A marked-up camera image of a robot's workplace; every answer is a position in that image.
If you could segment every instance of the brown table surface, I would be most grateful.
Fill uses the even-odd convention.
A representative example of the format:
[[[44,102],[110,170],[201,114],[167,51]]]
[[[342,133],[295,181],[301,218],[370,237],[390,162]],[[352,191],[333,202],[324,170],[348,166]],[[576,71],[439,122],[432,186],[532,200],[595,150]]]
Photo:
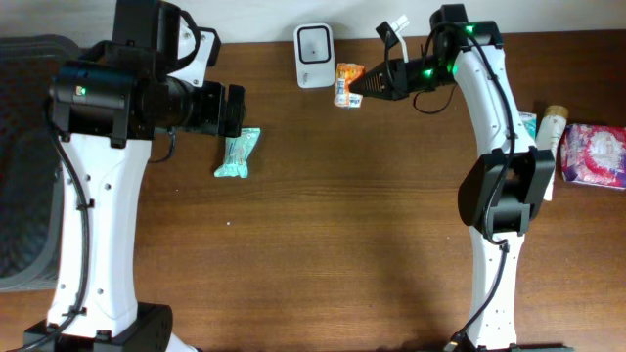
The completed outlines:
[[[414,55],[422,42],[408,40]],[[626,124],[626,32],[505,43],[519,110],[561,104],[571,122]],[[335,54],[373,67],[382,44],[337,41]],[[457,190],[476,146],[461,90],[435,116],[409,100],[341,110],[333,89],[298,88],[292,43],[224,45],[207,77],[245,86],[246,125],[262,136],[246,180],[213,177],[224,151],[213,137],[182,134],[170,161],[148,166],[140,301],[171,305],[175,333],[205,350],[374,350],[442,342],[463,325],[472,252]],[[154,154],[165,151],[158,140]],[[519,261],[519,343],[626,350],[624,209],[624,193],[557,178]],[[0,348],[21,344],[52,295],[0,295]]]

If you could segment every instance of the white tube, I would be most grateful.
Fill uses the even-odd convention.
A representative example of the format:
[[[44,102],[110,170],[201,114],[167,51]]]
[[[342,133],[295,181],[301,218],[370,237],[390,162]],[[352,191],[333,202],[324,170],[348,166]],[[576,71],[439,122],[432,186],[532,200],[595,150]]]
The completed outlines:
[[[559,148],[560,136],[562,136],[567,124],[568,111],[564,107],[549,106],[546,109],[546,115],[541,120],[541,126],[537,132],[537,144],[538,150],[550,150],[552,155],[557,160],[557,149]],[[552,200],[552,192],[555,186],[555,172],[553,171],[550,177],[550,183],[546,188],[544,194],[544,200]]]

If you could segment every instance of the barcode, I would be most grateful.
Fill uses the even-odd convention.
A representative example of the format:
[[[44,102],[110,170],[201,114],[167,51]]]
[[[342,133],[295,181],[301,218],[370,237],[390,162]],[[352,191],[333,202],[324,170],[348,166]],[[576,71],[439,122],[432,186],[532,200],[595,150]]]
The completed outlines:
[[[343,79],[338,79],[336,82],[336,93],[344,94],[345,92],[345,81]]]

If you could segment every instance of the wooden cap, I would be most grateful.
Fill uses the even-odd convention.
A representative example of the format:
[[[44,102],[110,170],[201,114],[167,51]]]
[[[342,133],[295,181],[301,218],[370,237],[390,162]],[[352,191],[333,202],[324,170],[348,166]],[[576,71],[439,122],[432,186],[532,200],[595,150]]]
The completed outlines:
[[[562,116],[563,118],[567,118],[569,116],[569,111],[566,107],[562,106],[549,106],[546,108],[546,112],[544,116]]]

